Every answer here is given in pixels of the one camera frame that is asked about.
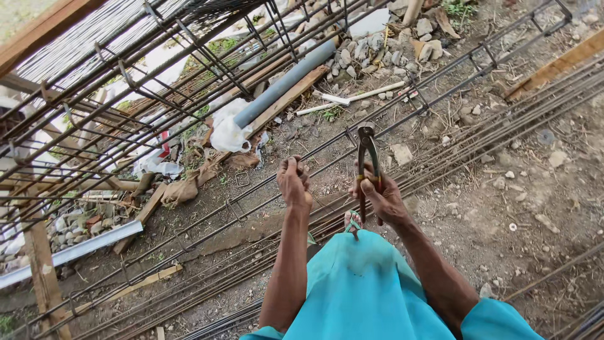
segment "pliers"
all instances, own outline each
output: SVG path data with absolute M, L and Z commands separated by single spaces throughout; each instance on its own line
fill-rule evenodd
M 369 156 L 371 157 L 371 164 L 373 165 L 373 177 L 369 178 L 372 182 L 376 191 L 378 193 L 382 193 L 382 176 L 379 170 L 379 162 L 378 162 L 378 151 L 375 145 L 375 124 L 371 122 L 362 122 L 356 128 L 357 135 L 359 136 L 359 150 L 357 159 L 359 160 L 359 175 L 357 176 L 357 184 L 359 188 L 359 200 L 360 200 L 360 210 L 361 210 L 361 221 L 365 223 L 365 194 L 363 194 L 363 190 L 361 190 L 361 182 L 366 178 L 365 177 L 365 151 L 369 151 Z M 382 220 L 377 218 L 377 225 L 383 225 Z

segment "dirt ground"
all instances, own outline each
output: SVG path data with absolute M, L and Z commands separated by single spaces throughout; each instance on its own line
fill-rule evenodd
M 423 66 L 423 72 L 418 74 L 418 78 L 427 77 L 439 67 L 474 47 L 484 38 L 486 31 L 497 32 L 538 3 L 532 0 L 518 1 L 516 5 L 506 7 L 504 1 L 480 1 L 477 5 L 478 13 L 463 29 L 465 38 L 447 48 L 452 56 L 443 56 L 439 60 L 427 63 Z M 574 13 L 578 13 L 579 10 L 584 12 L 589 8 L 588 5 L 593 4 L 582 2 L 569 4 Z M 538 19 L 545 22 L 555 22 L 559 19 L 554 13 L 546 14 Z M 596 30 L 599 25 L 596 23 L 591 29 Z M 463 95 L 452 96 L 449 100 L 440 102 L 432 108 L 433 111 L 427 117 L 414 117 L 380 138 L 377 145 L 380 149 L 383 169 L 391 174 L 400 171 L 396 160 L 388 159 L 394 155 L 391 147 L 395 144 L 408 145 L 414 156 L 417 156 L 438 145 L 443 136 L 451 136 L 456 127 L 443 119 L 449 108 L 459 111 L 462 107 L 474 108 L 481 104 L 483 112 L 478 117 L 474 116 L 476 119 L 484 119 L 495 112 L 504 111 L 505 107 L 489 106 L 493 98 L 487 93 L 488 91 L 485 91 L 486 87 L 491 87 L 498 80 L 510 86 L 518 79 L 532 74 L 554 56 L 559 56 L 576 43 L 572 38 L 577 30 L 576 27 L 575 24 L 567 25 L 560 32 L 532 45 L 525 54 L 508 65 L 502 65 L 500 72 L 492 73 L 485 79 L 474 82 L 468 91 L 463 92 Z M 525 29 L 526 27 L 519 27 L 515 30 L 509 38 L 510 42 L 522 41 Z M 534 28 L 528 31 L 536 33 Z M 410 46 L 400 48 L 403 50 L 403 55 L 413 60 Z M 456 72 L 453 76 L 439 79 L 438 83 L 431 83 L 425 88 L 422 92 L 426 94 L 426 99 L 430 101 L 436 98 L 465 79 L 471 74 L 472 66 L 460 66 Z M 392 73 L 382 73 L 381 76 L 376 73 L 364 76 L 360 81 L 344 79 L 339 83 L 339 88 L 342 96 L 351 96 L 359 91 L 370 91 L 400 80 L 402 80 L 400 77 Z M 315 87 L 326 93 L 331 93 L 333 90 L 333 84 L 325 80 L 315 84 Z M 377 96 L 369 97 L 368 100 L 370 107 L 366 110 L 369 113 L 386 102 Z M 318 105 L 319 100 L 308 91 L 291 107 L 292 111 L 297 111 L 315 104 Z M 239 186 L 245 182 L 240 178 L 236 180 L 236 174 L 240 171 L 224 166 L 217 178 L 200 189 L 201 193 L 195 200 L 173 209 L 160 207 L 147 222 L 144 235 L 135 240 L 124 258 L 140 256 L 172 236 L 175 230 L 187 227 L 220 208 L 228 198 L 233 199 L 244 194 L 253 185 L 274 174 L 279 160 L 291 154 L 306 154 L 320 146 L 343 131 L 346 126 L 360 119 L 361 117 L 355 115 L 358 115 L 361 110 L 361 103 L 354 102 L 339 113 L 335 111 L 333 122 L 328 121 L 329 116 L 325 112 L 295 117 L 291 121 L 286 119 L 286 113 L 282 114 L 283 123 L 275 123 L 268 128 L 271 141 L 262 151 L 264 165 L 260 169 L 247 171 L 249 185 Z M 383 116 L 373 121 L 378 130 L 381 130 L 410 112 L 413 112 L 410 103 L 401 104 L 389 109 Z M 314 127 L 319 137 L 312 134 Z M 435 247 L 477 291 L 480 291 L 485 284 L 490 285 L 493 298 L 504 299 L 561 267 L 595 244 L 604 241 L 602 235 L 604 96 L 600 95 L 590 100 L 571 114 L 553 120 L 545 127 L 553 131 L 556 136 L 556 141 L 552 145 L 538 142 L 536 133 L 527 134 L 519 140 L 520 145 L 517 148 L 513 148 L 510 144 L 491 153 L 494 158 L 491 162 L 473 163 L 465 170 L 449 174 L 424 188 L 414 192 L 410 190 L 403 192 L 404 196 L 408 196 L 406 201 L 414 218 L 433 240 Z M 298 129 L 297 138 L 288 140 L 287 137 L 294 129 Z M 353 144 L 345 136 L 341 136 L 335 143 L 307 160 L 306 164 L 311 172 L 315 172 L 353 148 Z M 553 152 L 558 151 L 563 151 L 567 157 L 564 164 L 554 167 L 550 163 L 550 157 Z M 316 198 L 317 209 L 338 197 L 341 197 L 338 206 L 346 200 L 345 190 L 356 175 L 353 167 L 354 158 L 353 152 L 352 155 L 313 177 L 310 191 Z M 505 176 L 510 171 L 513 173 L 513 178 Z M 503 178 L 505 183 L 503 189 L 493 185 L 501 181 L 498 177 Z M 247 195 L 239 204 L 234 204 L 233 209 L 238 215 L 242 215 L 243 212 L 257 208 L 259 204 L 277 194 L 276 184 L 270 181 L 261 189 Z M 329 209 L 324 208 L 321 213 L 329 212 Z M 159 325 L 165 327 L 166 338 L 173 339 L 248 305 L 263 296 L 266 289 L 271 271 L 262 268 L 262 261 L 265 260 L 264 256 L 269 253 L 269 250 L 277 247 L 277 243 L 273 241 L 274 239 L 265 239 L 265 237 L 280 230 L 283 213 L 284 203 L 280 199 L 256 209 L 247 220 L 233 223 L 229 228 L 201 243 L 193 251 L 180 256 L 178 262 L 184 266 L 184 270 L 174 274 L 169 280 L 162 280 L 136 290 L 116 301 L 106 302 L 91 313 L 80 317 L 76 322 L 72 322 L 70 324 L 72 334 L 90 331 L 101 322 L 142 304 L 168 289 L 192 282 L 191 280 L 196 278 L 212 276 L 212 274 L 216 274 L 214 278 L 219 278 L 221 275 L 227 277 L 233 273 L 229 270 L 236 269 L 239 264 L 230 263 L 234 267 L 228 270 L 225 267 L 226 272 L 222 273 L 216 272 L 217 269 L 211 271 L 206 269 L 233 254 L 237 255 L 238 252 L 242 252 L 241 256 L 260 255 L 255 257 L 259 265 L 256 273 L 248 275 L 249 277 L 242 282 L 233 281 L 226 291 L 205 299 L 204 302 Z M 548 230 L 536 219 L 536 215 L 545 215 L 559 232 L 555 234 Z M 190 244 L 234 219 L 235 215 L 229 209 L 220 211 L 192 228 L 187 233 L 187 237 L 181 241 Z M 404 252 L 402 243 L 389 226 L 378 227 L 373 220 L 369 220 L 365 227 L 381 234 Z M 323 233 L 315 235 L 315 238 L 321 236 Z M 260 244 L 254 243 L 258 240 L 263 241 Z M 129 268 L 128 276 L 132 277 L 142 269 L 152 267 L 180 249 L 177 242 L 166 244 L 159 251 L 147 256 L 140 267 Z M 83 289 L 107 274 L 119 270 L 120 260 L 110 248 L 99 250 L 90 257 L 79 260 L 73 266 L 76 273 L 65 275 L 68 277 L 60 282 L 64 295 Z M 511 303 L 536 332 L 544 337 L 550 336 L 604 298 L 603 261 L 604 255 L 595 254 L 546 283 L 538 285 L 530 293 L 515 298 Z M 91 298 L 101 296 L 122 282 L 124 282 L 124 275 L 121 273 L 94 290 Z M 194 294 L 198 292 L 196 289 L 201 289 L 204 284 L 207 283 L 183 289 L 174 296 L 166 298 L 161 304 L 162 307 L 169 311 L 183 306 L 185 303 L 183 301 L 195 296 Z M 0 296 L 2 301 L 0 312 L 16 313 L 23 319 L 34 315 L 35 298 L 30 289 L 30 284 L 23 284 L 11 292 L 3 292 Z M 78 305 L 88 301 L 89 299 L 86 298 L 80 299 Z M 140 322 L 134 327 L 140 327 L 145 323 L 144 317 L 155 312 L 163 311 L 159 308 L 145 310 L 130 320 L 118 324 L 119 327 L 102 334 L 109 336 L 119 328 L 127 327 L 132 320 Z M 228 336 L 224 335 L 224 338 L 236 338 L 256 326 L 257 320 L 246 322 L 231 330 Z M 140 338 L 153 339 L 155 333 L 145 332 Z

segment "blue shirt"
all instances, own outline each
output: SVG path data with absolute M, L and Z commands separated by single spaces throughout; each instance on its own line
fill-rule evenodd
M 241 339 L 454 340 L 400 252 L 373 232 L 358 237 L 336 234 L 308 262 L 306 301 L 287 333 L 263 327 Z M 542 339 L 512 306 L 492 299 L 480 300 L 461 333 L 464 340 Z

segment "hand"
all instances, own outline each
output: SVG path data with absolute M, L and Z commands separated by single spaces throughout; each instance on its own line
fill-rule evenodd
M 359 161 L 355 160 L 355 167 L 359 166 Z M 373 178 L 373 165 L 365 162 L 365 177 Z M 399 226 L 403 223 L 404 219 L 409 217 L 407 209 L 400 199 L 400 190 L 396 182 L 385 175 L 382 176 L 382 188 L 384 192 L 378 194 L 373 183 L 369 179 L 364 179 L 361 182 L 361 190 L 365 196 L 369 199 L 373 205 L 373 209 L 376 214 L 386 223 L 391 226 Z M 353 182 L 352 188 L 348 189 L 348 192 L 354 199 L 359 197 L 358 181 Z
M 277 185 L 288 207 L 295 206 L 310 210 L 312 207 L 312 196 L 308 192 L 310 176 L 301 159 L 301 156 L 294 155 L 281 161 L 277 171 Z

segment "plastic bag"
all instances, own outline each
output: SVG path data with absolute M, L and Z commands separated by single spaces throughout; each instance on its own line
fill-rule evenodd
M 233 118 L 249 105 L 241 98 L 236 98 L 232 102 L 223 106 L 214 113 L 214 132 L 210 136 L 210 143 L 218 151 L 248 152 L 252 146 L 245 139 L 245 134 L 252 132 L 250 125 L 240 128 Z

